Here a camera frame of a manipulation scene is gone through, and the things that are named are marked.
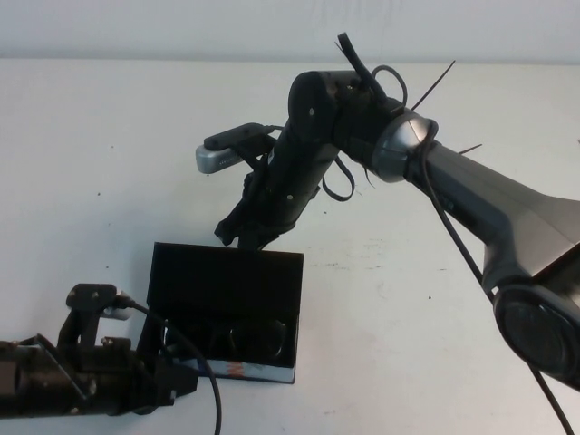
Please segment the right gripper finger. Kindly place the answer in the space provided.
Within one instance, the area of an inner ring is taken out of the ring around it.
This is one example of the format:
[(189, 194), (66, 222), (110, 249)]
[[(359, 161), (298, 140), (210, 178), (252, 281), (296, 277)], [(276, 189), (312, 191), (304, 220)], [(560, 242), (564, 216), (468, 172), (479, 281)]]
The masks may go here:
[(235, 220), (224, 218), (217, 224), (214, 234), (223, 246), (228, 247), (238, 236), (238, 224)]
[(264, 229), (243, 231), (238, 237), (238, 248), (260, 251), (273, 241), (273, 234)]

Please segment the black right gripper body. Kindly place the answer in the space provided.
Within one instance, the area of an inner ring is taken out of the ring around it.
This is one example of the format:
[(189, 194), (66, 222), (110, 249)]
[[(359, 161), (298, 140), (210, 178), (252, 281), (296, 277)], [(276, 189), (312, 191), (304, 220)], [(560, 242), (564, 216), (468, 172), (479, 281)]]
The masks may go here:
[(245, 226), (265, 227), (284, 234), (295, 225), (296, 195), (273, 185), (268, 176), (247, 174), (238, 205)]

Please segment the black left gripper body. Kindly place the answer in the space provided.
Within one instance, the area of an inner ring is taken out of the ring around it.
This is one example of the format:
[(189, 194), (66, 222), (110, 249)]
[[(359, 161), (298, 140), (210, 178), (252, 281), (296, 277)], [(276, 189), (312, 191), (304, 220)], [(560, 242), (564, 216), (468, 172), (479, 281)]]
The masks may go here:
[(179, 396), (179, 367), (167, 359), (140, 354), (128, 339), (107, 339), (83, 347), (83, 380), (88, 415), (146, 415), (171, 406)]

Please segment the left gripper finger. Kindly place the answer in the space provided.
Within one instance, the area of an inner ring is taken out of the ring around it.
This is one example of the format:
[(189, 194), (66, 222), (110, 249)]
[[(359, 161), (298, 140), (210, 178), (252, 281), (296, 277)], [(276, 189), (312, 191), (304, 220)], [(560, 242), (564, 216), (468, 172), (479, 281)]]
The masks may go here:
[(195, 392), (198, 388), (198, 371), (184, 364), (168, 368), (169, 403)]

